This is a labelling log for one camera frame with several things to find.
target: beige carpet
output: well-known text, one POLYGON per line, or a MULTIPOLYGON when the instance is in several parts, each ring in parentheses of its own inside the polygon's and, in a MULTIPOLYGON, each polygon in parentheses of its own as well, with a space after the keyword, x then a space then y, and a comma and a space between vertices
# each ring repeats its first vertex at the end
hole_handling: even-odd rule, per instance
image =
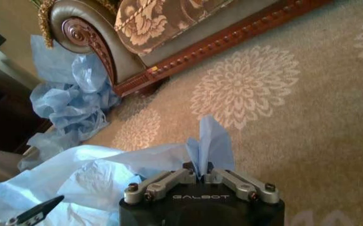
POLYGON ((184 143, 212 114, 290 226, 363 225, 363 0, 340 0, 127 98, 88 144, 184 143))

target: blue plastic bag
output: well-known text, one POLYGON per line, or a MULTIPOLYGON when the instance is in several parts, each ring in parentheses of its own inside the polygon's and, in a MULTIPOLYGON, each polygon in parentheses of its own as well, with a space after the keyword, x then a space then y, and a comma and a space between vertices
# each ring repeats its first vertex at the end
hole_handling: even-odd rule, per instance
POLYGON ((22 171, 90 139, 108 125, 104 111, 120 103, 95 54, 75 54, 56 42, 50 50, 38 35, 31 36, 31 47, 39 77, 47 82, 30 99, 35 113, 51 120, 55 130, 30 139, 27 144, 40 153, 20 162, 22 171))

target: carved wooden trim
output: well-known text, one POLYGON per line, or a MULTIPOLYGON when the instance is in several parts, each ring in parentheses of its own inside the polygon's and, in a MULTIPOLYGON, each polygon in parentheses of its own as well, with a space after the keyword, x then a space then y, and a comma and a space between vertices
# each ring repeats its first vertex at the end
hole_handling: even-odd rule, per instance
POLYGON ((62 30, 70 41, 79 46, 90 46, 107 70, 112 86, 116 84, 116 68, 112 54, 96 28, 83 19, 72 17, 62 24, 62 30))
POLYGON ((116 93, 122 96, 134 93, 331 1, 282 0, 276 2, 118 84, 116 93))

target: wall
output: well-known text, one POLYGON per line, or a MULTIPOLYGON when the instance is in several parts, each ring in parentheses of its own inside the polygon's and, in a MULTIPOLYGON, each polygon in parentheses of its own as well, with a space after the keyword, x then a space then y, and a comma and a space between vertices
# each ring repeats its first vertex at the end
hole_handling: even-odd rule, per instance
POLYGON ((28 0, 0 0, 0 34, 7 39, 0 51, 23 69, 23 79, 38 81, 32 63, 30 35, 40 34, 38 9, 28 0))

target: floral upholstery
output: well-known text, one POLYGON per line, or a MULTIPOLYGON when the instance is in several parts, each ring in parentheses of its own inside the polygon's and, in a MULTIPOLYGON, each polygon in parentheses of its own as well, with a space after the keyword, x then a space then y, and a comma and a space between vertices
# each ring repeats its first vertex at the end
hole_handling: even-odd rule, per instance
POLYGON ((123 0, 115 30, 128 50, 150 53, 234 0, 123 0))

